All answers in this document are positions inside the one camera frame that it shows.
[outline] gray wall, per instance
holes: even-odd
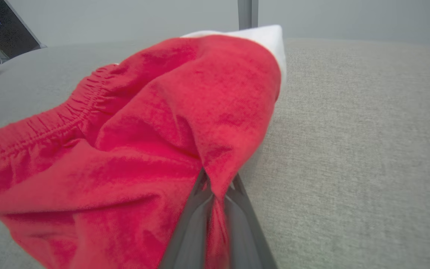
[[[6,0],[47,46],[236,31],[237,0]]]
[[[259,0],[258,21],[285,37],[430,44],[430,0]]]

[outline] red fabric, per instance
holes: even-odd
[[[207,268],[227,264],[222,198],[280,88],[245,39],[176,38],[84,78],[0,129],[0,220],[47,268],[156,268],[202,165],[216,195]]]

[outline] white fabric corner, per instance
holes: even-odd
[[[211,34],[228,35],[249,39],[266,48],[275,57],[281,72],[281,88],[286,85],[286,57],[283,46],[283,31],[279,25],[263,26],[236,32],[222,33],[217,31],[198,31],[182,37],[203,37]]]

